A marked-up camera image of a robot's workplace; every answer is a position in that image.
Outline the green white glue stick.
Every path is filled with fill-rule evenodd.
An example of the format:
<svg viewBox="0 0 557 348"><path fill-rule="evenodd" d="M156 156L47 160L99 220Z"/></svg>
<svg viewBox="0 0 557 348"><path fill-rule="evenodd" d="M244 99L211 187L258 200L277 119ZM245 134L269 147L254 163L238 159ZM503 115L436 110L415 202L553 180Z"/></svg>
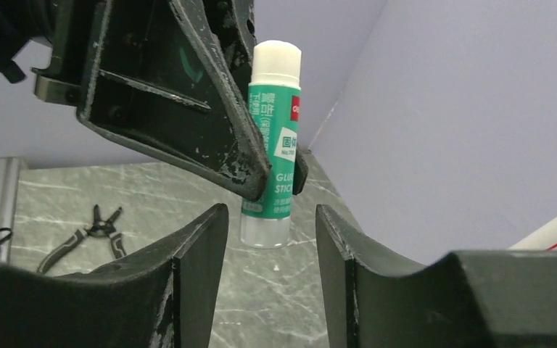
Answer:
<svg viewBox="0 0 557 348"><path fill-rule="evenodd" d="M275 249L290 240L301 58L301 50L285 41L268 40L254 47L247 103L271 171L261 198L242 202L240 239L249 247Z"/></svg>

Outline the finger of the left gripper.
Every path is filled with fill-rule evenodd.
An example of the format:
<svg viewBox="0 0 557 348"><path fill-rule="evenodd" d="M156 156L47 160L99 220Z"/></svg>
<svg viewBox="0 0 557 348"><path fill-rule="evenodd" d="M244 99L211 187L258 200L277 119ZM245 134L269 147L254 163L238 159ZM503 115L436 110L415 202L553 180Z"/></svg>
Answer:
<svg viewBox="0 0 557 348"><path fill-rule="evenodd" d="M253 0L208 0L206 16L218 37L223 57L244 100L252 74L255 37Z"/></svg>
<svg viewBox="0 0 557 348"><path fill-rule="evenodd" d="M270 173L246 105L251 1L100 1L80 123L249 200Z"/></svg>

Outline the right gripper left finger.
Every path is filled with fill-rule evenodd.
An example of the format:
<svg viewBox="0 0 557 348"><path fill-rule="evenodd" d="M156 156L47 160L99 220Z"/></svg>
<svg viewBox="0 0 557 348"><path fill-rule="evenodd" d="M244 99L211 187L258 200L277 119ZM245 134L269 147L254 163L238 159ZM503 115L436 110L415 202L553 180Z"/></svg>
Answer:
<svg viewBox="0 0 557 348"><path fill-rule="evenodd" d="M228 238L215 204L90 273L0 262L0 347L207 347Z"/></svg>

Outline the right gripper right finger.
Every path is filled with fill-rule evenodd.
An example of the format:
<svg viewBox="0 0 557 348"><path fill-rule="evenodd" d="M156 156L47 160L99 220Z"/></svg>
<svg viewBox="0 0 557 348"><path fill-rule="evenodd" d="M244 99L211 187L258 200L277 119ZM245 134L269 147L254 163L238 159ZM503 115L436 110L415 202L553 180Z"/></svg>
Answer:
<svg viewBox="0 0 557 348"><path fill-rule="evenodd" d="M331 347L557 347L557 252L458 250L423 265L315 211Z"/></svg>

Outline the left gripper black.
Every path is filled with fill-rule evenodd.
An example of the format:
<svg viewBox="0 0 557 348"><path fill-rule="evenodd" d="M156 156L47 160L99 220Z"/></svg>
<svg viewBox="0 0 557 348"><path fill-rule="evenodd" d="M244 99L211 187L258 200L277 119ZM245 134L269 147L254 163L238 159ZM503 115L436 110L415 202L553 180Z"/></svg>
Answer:
<svg viewBox="0 0 557 348"><path fill-rule="evenodd" d="M9 83L25 80L14 61L29 42L51 49L45 68L33 69L34 94L43 102L82 107L96 97L106 107L106 92L91 85L85 69L93 26L105 1L0 1L0 75Z"/></svg>

